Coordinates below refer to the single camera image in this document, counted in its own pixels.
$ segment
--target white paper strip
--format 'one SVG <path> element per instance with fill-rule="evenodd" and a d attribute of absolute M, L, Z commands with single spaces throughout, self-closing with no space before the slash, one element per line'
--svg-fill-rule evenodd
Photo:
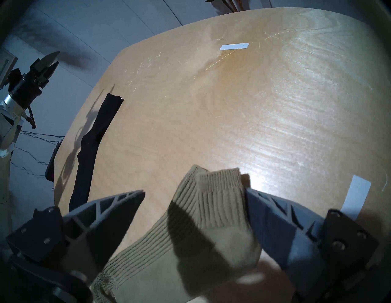
<path fill-rule="evenodd" d="M 370 187 L 371 182 L 353 175 L 341 212 L 355 220 L 364 205 Z"/>
<path fill-rule="evenodd" d="M 224 44 L 220 47 L 220 50 L 226 49 L 239 49 L 239 48 L 247 48 L 250 43 L 238 43 L 238 44 Z"/>

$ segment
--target wooden table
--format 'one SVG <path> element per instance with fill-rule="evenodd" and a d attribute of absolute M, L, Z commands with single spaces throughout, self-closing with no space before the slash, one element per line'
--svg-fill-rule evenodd
<path fill-rule="evenodd" d="M 219 50 L 234 43 L 249 46 Z M 81 138 L 111 92 L 124 102 L 99 146 L 89 200 L 146 191 L 117 252 L 160 218 L 194 163 L 239 167 L 252 188 L 322 216 L 341 208 L 360 176 L 372 185 L 357 220 L 383 243 L 391 221 L 390 70 L 367 25 L 316 9 L 245 11 L 156 35 L 120 52 L 85 101 L 56 156 L 55 203 L 68 212 Z M 225 301 L 243 293 L 250 301 L 289 298 L 286 277 L 265 258 L 258 273 L 281 286 L 264 278 L 254 288 L 228 284 Z"/>

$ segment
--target black cable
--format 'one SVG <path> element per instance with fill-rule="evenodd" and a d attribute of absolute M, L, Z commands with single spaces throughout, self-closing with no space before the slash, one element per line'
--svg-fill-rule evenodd
<path fill-rule="evenodd" d="M 31 135 L 36 135 L 36 136 L 49 136 L 49 137 L 56 137 L 56 138 L 59 138 L 59 139 L 64 139 L 65 136 L 56 136 L 56 135 L 53 135 L 53 134 L 42 134 L 42 133 L 34 133 L 32 131 L 20 131 L 21 133 L 23 134 L 31 134 Z"/>
<path fill-rule="evenodd" d="M 36 177 L 44 177 L 44 175 L 36 175 L 36 174 L 33 174 L 32 171 L 28 170 L 28 169 L 25 169 L 23 166 L 17 166 L 16 164 L 14 164 L 13 162 L 11 162 L 12 165 L 14 165 L 15 167 L 18 167 L 20 169 L 23 169 L 24 171 L 26 171 L 26 173 L 28 173 L 29 175 L 33 175 L 33 176 L 36 176 Z"/>
<path fill-rule="evenodd" d="M 24 149 L 21 149 L 20 147 L 17 147 L 17 146 L 14 146 L 14 147 L 17 148 L 17 149 L 20 149 L 21 151 L 24 151 L 24 152 L 26 152 L 27 154 L 29 154 L 30 156 L 32 156 L 32 158 L 33 158 L 37 163 L 48 166 L 47 163 L 38 161 L 37 158 L 35 158 L 35 157 L 31 154 L 31 152 L 25 151 Z"/>
<path fill-rule="evenodd" d="M 54 145 L 56 145 L 56 144 L 59 142 L 59 141 L 48 141 L 48 140 L 46 140 L 46 139 L 44 139 L 44 138 L 40 138 L 40 137 L 38 137 L 38 136 L 34 136 L 34 135 L 28 134 L 28 133 L 22 133 L 22 132 L 20 132 L 20 134 L 23 134 L 23 135 L 25 135 L 25 136 L 30 136 L 30 137 L 33 137 L 33 138 L 37 138 L 37 139 L 41 139 L 42 141 L 45 141 L 45 142 L 48 142 L 48 143 L 54 144 Z"/>
<path fill-rule="evenodd" d="M 33 129 L 37 128 L 37 125 L 35 125 L 34 116 L 32 115 L 31 107 L 29 106 L 28 109 L 29 109 L 29 113 L 30 113 L 30 121 L 28 121 L 28 122 L 30 122 Z"/>

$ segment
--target beige sock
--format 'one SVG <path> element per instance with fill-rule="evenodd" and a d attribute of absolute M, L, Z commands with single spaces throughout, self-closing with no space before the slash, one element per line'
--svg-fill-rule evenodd
<path fill-rule="evenodd" d="M 244 201 L 239 169 L 193 165 L 166 213 L 95 279 L 95 302 L 187 302 L 254 267 L 261 248 Z"/>

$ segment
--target ribbed sock cuff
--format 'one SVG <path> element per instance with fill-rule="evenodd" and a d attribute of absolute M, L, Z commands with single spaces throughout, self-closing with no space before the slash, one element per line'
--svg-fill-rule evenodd
<path fill-rule="evenodd" d="M 196 182 L 201 228 L 247 226 L 239 168 L 198 174 Z"/>

